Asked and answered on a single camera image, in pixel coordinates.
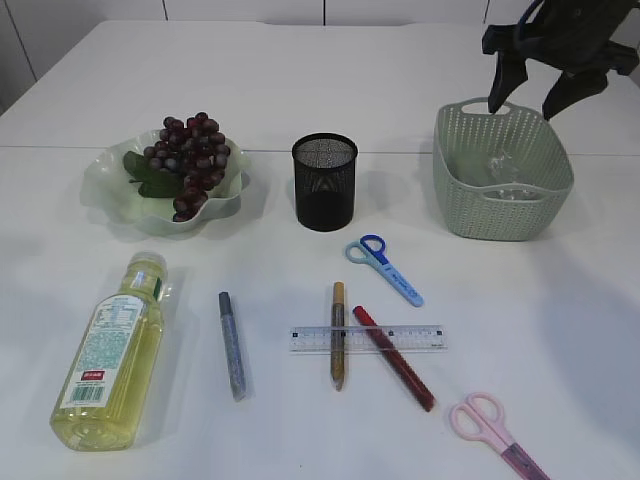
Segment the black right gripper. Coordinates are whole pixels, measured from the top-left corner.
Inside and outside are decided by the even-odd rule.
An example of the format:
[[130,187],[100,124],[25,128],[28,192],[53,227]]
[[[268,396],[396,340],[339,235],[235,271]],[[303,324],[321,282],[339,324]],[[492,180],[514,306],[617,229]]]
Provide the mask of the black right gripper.
[[533,1],[516,23],[488,26],[482,51],[497,53],[489,112],[497,113],[528,80],[526,59],[563,71],[543,102],[545,120],[602,93],[608,86],[605,71],[629,75],[639,54],[612,36],[638,7],[637,1]]

